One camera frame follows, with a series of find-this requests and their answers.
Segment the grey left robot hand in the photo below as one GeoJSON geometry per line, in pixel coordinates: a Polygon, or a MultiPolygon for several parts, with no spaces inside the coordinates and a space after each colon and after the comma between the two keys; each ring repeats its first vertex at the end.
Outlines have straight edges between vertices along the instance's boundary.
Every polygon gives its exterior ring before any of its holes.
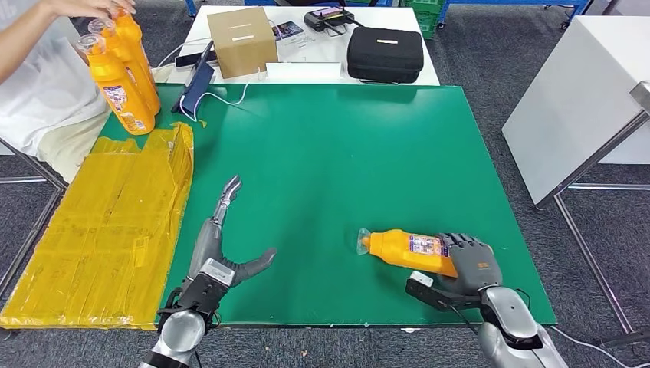
{"type": "Polygon", "coordinates": [[[203,222],[185,277],[187,282],[194,281],[206,263],[209,271],[216,271],[216,279],[229,288],[238,286],[271,266],[277,254],[276,248],[269,248],[258,258],[245,263],[231,261],[223,254],[222,230],[225,215],[240,188],[240,177],[235,175],[230,178],[223,188],[212,217],[203,222]]]}

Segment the person's right hand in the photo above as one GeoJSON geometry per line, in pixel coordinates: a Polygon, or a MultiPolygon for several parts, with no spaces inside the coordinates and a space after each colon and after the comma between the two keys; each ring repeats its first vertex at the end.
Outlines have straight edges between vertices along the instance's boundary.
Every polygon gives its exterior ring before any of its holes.
{"type": "Polygon", "coordinates": [[[48,10],[55,15],[72,18],[113,18],[118,16],[119,10],[135,14],[135,2],[124,0],[50,0],[42,1],[48,10]]]}

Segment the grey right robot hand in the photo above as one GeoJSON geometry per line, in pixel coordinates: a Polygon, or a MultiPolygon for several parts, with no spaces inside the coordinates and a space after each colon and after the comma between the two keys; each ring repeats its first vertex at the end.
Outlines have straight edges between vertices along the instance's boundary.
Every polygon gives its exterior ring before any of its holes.
{"type": "Polygon", "coordinates": [[[440,236],[457,273],[455,277],[437,276],[445,290],[470,296],[483,288],[502,285],[503,275],[489,245],[462,233],[441,233],[440,236]]]}

